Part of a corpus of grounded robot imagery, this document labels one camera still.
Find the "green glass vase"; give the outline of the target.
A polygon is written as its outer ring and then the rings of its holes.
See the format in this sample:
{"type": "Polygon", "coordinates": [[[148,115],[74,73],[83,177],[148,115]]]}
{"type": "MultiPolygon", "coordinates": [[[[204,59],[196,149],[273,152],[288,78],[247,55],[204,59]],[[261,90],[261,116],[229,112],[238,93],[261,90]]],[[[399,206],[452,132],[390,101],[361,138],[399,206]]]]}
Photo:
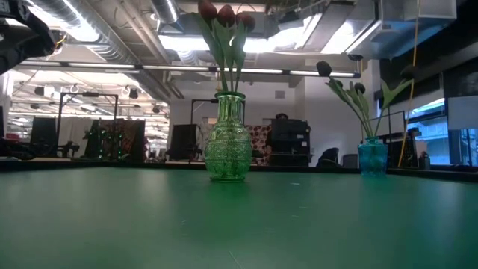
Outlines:
{"type": "Polygon", "coordinates": [[[205,147],[205,166],[214,182],[242,182],[252,162],[250,134],[243,124],[242,93],[222,91],[218,118],[205,147]]]}

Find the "dark red tulip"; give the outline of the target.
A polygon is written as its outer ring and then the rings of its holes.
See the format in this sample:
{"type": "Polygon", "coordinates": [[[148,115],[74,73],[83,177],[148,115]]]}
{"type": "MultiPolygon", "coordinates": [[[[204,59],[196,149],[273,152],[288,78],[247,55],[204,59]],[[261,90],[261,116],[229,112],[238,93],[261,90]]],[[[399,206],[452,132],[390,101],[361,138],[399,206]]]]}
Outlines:
{"type": "Polygon", "coordinates": [[[236,66],[234,92],[238,91],[238,83],[240,81],[242,68],[246,58],[246,52],[243,50],[246,36],[255,28],[255,19],[248,13],[241,12],[236,15],[236,25],[235,37],[232,40],[234,63],[236,66]]]}
{"type": "Polygon", "coordinates": [[[234,82],[233,82],[233,57],[232,57],[232,48],[230,45],[230,41],[232,38],[232,33],[230,32],[230,28],[235,23],[235,14],[232,10],[232,7],[229,4],[225,4],[217,14],[218,22],[225,28],[226,30],[226,42],[223,43],[223,51],[225,52],[225,59],[227,66],[229,68],[229,78],[231,82],[230,91],[234,90],[234,82]]]}

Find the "red tulip bouquet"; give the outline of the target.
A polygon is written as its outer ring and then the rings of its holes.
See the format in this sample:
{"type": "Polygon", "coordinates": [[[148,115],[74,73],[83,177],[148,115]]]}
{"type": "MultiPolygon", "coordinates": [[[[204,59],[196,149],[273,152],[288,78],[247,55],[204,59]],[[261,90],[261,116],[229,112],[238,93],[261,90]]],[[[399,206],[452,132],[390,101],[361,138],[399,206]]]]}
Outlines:
{"type": "Polygon", "coordinates": [[[219,67],[220,81],[222,84],[222,91],[228,91],[226,74],[225,74],[225,59],[223,50],[219,41],[214,36],[213,22],[217,18],[217,9],[209,0],[198,0],[198,14],[196,21],[202,33],[202,37],[208,45],[209,51],[219,67]]]}

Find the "blue glass vase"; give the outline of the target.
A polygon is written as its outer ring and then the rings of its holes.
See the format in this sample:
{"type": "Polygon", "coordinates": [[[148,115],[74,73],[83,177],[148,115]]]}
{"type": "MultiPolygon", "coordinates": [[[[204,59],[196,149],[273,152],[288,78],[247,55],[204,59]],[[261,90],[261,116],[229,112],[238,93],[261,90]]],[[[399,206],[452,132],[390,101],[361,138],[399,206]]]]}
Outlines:
{"type": "Polygon", "coordinates": [[[358,146],[359,168],[363,176],[383,177],[388,166],[388,145],[368,137],[358,146]]]}

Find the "floral patterned board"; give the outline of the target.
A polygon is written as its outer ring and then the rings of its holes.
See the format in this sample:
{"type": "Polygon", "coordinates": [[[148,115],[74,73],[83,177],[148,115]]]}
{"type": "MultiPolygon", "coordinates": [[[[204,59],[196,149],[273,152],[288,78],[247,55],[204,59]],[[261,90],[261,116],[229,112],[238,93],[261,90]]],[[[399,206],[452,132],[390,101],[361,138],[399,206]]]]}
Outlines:
{"type": "Polygon", "coordinates": [[[269,165],[269,155],[267,153],[267,137],[271,131],[271,125],[248,125],[246,130],[249,132],[252,147],[252,162],[258,166],[269,165]]]}

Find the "black storage cabinet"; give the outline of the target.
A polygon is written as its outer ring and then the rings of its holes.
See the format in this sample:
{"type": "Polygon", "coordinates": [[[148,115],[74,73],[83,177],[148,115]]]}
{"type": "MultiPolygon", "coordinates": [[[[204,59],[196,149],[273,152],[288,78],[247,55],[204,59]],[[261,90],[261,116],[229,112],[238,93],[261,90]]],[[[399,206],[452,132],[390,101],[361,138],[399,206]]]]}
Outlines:
{"type": "Polygon", "coordinates": [[[270,166],[307,167],[311,159],[310,128],[306,120],[272,120],[270,166]]]}

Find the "black monitor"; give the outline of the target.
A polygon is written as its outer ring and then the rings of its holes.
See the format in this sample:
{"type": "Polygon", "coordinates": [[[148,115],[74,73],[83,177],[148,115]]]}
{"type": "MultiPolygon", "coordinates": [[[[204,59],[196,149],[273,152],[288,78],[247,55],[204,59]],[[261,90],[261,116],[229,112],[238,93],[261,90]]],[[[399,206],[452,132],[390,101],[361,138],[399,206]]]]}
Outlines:
{"type": "Polygon", "coordinates": [[[35,117],[32,123],[30,143],[38,149],[52,149],[56,144],[56,119],[35,117]]]}
{"type": "Polygon", "coordinates": [[[173,126],[169,157],[173,161],[192,161],[197,155],[196,124],[173,126]]]}

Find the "green table mat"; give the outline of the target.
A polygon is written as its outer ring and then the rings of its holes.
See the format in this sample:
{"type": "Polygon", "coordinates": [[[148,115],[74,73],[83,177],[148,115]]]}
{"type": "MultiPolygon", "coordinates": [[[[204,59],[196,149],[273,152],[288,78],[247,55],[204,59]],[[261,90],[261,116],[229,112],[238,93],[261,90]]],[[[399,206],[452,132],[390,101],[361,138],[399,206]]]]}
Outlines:
{"type": "Polygon", "coordinates": [[[0,269],[478,269],[478,184],[115,167],[0,173],[0,269]]]}

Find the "black office chair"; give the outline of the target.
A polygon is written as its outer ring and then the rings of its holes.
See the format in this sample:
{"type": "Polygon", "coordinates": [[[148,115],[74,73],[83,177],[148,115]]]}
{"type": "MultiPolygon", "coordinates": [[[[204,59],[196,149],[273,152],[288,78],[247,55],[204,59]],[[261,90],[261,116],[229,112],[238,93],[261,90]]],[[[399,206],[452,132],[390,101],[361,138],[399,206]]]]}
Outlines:
{"type": "Polygon", "coordinates": [[[336,168],[340,167],[338,162],[339,148],[333,147],[325,150],[319,157],[316,168],[336,168]]]}

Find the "dark equipment rack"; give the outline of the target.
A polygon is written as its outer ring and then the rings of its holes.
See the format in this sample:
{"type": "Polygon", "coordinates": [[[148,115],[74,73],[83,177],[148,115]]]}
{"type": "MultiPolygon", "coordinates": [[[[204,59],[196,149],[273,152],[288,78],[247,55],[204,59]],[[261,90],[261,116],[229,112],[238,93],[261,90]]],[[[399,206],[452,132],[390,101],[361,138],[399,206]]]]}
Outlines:
{"type": "Polygon", "coordinates": [[[145,153],[145,122],[142,120],[94,120],[82,158],[142,163],[145,153]]]}

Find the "long ceiling light bar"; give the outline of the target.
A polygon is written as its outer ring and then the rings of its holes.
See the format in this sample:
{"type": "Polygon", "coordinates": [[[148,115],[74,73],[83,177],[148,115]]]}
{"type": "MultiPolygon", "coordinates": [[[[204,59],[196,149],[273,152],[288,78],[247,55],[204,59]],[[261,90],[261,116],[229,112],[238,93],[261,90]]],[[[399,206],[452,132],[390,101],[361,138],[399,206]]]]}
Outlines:
{"type": "MultiPolygon", "coordinates": [[[[86,62],[66,62],[66,61],[23,61],[16,66],[17,69],[43,68],[48,70],[56,69],[94,69],[100,72],[123,72],[138,73],[139,71],[175,71],[175,72],[219,72],[219,67],[208,66],[182,66],[182,65],[142,65],[142,64],[104,64],[104,63],[86,63],[86,62]]],[[[318,71],[297,70],[297,69],[260,69],[243,68],[243,74],[264,74],[264,75],[287,75],[320,77],[318,71]]]]}

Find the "silver ceiling duct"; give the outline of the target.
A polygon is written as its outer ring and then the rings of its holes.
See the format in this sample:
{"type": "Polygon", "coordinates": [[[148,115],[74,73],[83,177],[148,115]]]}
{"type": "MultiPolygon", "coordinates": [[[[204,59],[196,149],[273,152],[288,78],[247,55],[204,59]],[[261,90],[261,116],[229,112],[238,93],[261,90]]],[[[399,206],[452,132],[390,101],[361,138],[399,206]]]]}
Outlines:
{"type": "MultiPolygon", "coordinates": [[[[111,26],[99,15],[88,0],[29,0],[60,23],[69,36],[78,41],[99,43],[89,45],[93,51],[108,64],[140,64],[140,59],[120,39],[111,26]]],[[[126,73],[153,98],[169,102],[171,97],[181,97],[179,92],[156,78],[150,71],[126,73]]]]}

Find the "white rectangular ceiling duct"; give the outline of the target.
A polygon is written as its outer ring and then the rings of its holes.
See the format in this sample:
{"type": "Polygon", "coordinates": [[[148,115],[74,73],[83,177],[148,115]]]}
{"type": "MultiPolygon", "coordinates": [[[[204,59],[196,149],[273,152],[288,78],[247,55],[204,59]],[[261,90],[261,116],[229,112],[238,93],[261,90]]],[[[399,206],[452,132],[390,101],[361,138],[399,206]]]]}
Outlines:
{"type": "Polygon", "coordinates": [[[457,19],[460,0],[358,0],[352,18],[363,22],[348,55],[398,57],[457,19]]]}

